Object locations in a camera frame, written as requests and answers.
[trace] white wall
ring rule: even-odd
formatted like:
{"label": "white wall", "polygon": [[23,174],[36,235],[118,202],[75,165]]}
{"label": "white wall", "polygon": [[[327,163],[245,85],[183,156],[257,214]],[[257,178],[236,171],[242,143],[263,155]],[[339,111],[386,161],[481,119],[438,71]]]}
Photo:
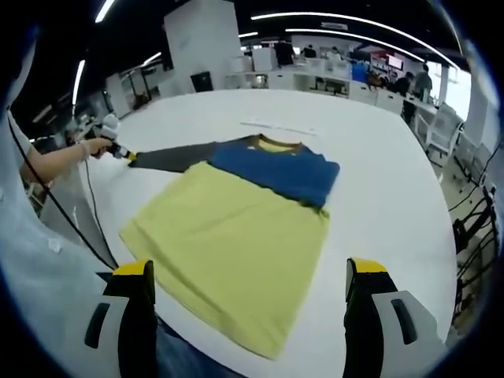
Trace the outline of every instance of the white wall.
{"label": "white wall", "polygon": [[375,53],[377,51],[383,51],[383,47],[378,47],[378,46],[366,46],[362,49],[359,49],[360,51],[365,51],[366,53]]}
{"label": "white wall", "polygon": [[191,75],[204,71],[215,89],[224,89],[229,58],[243,55],[232,2],[191,0],[165,17],[165,31],[184,93],[194,92]]}
{"label": "white wall", "polygon": [[421,62],[409,59],[408,57],[405,57],[404,55],[399,53],[394,53],[394,56],[397,59],[401,59],[402,61],[404,61],[404,65],[402,65],[402,71],[404,73],[411,72],[412,74],[416,75],[422,70]]}
{"label": "white wall", "polygon": [[[154,89],[155,87],[157,87],[158,84],[164,81],[169,75],[168,74],[169,71],[164,71],[162,65],[156,65],[154,67],[155,72],[145,76],[147,86],[149,87],[149,89]],[[139,69],[132,73],[132,80],[137,94],[145,92],[145,83],[143,82],[142,73],[140,72]],[[124,77],[122,81],[124,92],[126,92],[127,95],[132,94],[133,93],[132,83],[129,77],[128,76]]]}

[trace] human hand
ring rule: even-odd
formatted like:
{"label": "human hand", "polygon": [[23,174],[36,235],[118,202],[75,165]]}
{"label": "human hand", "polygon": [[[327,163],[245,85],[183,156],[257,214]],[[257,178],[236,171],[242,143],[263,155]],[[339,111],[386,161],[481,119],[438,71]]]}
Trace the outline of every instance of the human hand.
{"label": "human hand", "polygon": [[112,141],[105,138],[93,138],[86,141],[89,154],[99,159],[105,153],[106,148],[112,146]]}

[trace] white cabinet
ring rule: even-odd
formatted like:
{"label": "white cabinet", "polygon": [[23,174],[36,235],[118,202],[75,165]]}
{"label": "white cabinet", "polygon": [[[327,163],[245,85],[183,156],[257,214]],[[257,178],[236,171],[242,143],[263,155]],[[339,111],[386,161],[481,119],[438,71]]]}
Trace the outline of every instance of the white cabinet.
{"label": "white cabinet", "polygon": [[292,72],[271,72],[268,74],[269,89],[295,90],[294,74]]}
{"label": "white cabinet", "polygon": [[229,67],[232,73],[250,72],[252,71],[252,58],[247,56],[231,57],[229,58]]}
{"label": "white cabinet", "polygon": [[324,75],[327,73],[328,60],[317,59],[315,57],[308,57],[306,59],[308,72],[314,75]]}
{"label": "white cabinet", "polygon": [[395,114],[401,114],[403,101],[403,97],[396,93],[385,90],[378,90],[378,95],[376,97],[376,106]]}
{"label": "white cabinet", "polygon": [[368,84],[359,83],[358,81],[350,82],[350,93],[348,94],[350,100],[364,102],[370,105],[376,105],[376,90],[371,91]]}
{"label": "white cabinet", "polygon": [[272,71],[277,68],[275,50],[269,47],[252,50],[252,58],[256,72]]}

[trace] office desk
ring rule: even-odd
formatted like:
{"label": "office desk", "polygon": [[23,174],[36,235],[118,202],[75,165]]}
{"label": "office desk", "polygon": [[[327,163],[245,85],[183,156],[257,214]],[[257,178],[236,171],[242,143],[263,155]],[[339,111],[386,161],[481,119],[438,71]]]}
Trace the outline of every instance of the office desk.
{"label": "office desk", "polygon": [[418,98],[404,98],[404,101],[409,102],[410,104],[415,105],[418,109],[422,109],[425,112],[435,116],[438,112],[437,108],[432,104],[428,104],[427,102],[422,102]]}
{"label": "office desk", "polygon": [[[247,82],[253,81],[255,76],[267,76],[269,82],[269,89],[287,89],[293,91],[307,91],[312,93],[324,93],[323,91],[314,91],[311,89],[311,85],[307,81],[309,78],[315,79],[320,77],[323,80],[331,80],[336,83],[341,83],[346,87],[346,94],[340,95],[338,97],[350,98],[354,101],[365,102],[368,105],[373,105],[372,98],[368,94],[356,94],[353,96],[350,92],[352,87],[359,88],[360,86],[367,87],[367,84],[353,81],[348,77],[341,77],[334,75],[332,72],[317,72],[310,70],[306,65],[289,65],[282,67],[281,69],[275,69],[273,71],[249,71],[249,72],[235,72],[226,75],[228,80],[229,89],[239,89],[239,88],[250,88]],[[403,97],[404,101],[415,105],[418,109],[425,111],[428,114],[434,116],[437,113],[437,108],[426,102],[422,102],[417,98]]]}
{"label": "office desk", "polygon": [[[358,256],[387,267],[397,287],[436,318],[445,340],[457,269],[450,216],[424,151],[399,116],[298,91],[213,91],[162,99],[133,113],[123,120],[119,143],[156,150],[260,132],[303,141],[341,166],[328,197],[329,233],[282,354],[270,361],[244,350],[156,286],[161,318],[200,351],[246,376],[341,376],[346,266],[348,257]],[[90,173],[113,255],[120,264],[134,261],[119,230],[180,174],[130,169],[109,154],[91,159]],[[82,166],[80,175],[86,183]]]}

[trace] ceiling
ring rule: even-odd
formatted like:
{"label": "ceiling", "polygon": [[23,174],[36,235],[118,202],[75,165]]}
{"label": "ceiling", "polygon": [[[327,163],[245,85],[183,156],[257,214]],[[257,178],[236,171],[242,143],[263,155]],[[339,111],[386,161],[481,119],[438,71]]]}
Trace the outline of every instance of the ceiling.
{"label": "ceiling", "polygon": [[[164,15],[188,0],[116,0],[106,19],[95,24],[104,0],[56,2],[47,6],[39,18],[41,34],[28,82],[14,104],[13,112],[29,124],[42,109],[71,92],[78,62],[86,59],[79,96],[104,86],[107,76],[141,64],[169,46],[163,32]],[[363,23],[320,17],[283,17],[250,20],[251,16],[293,11],[340,13],[374,20],[407,32],[440,49],[458,51],[450,29],[441,22],[427,0],[235,0],[240,33],[259,32],[278,36],[285,28],[321,28],[321,21],[348,25],[348,32],[370,36],[411,50],[429,60],[437,55],[422,55],[421,46],[390,31]],[[450,55],[459,65],[463,59]]]}

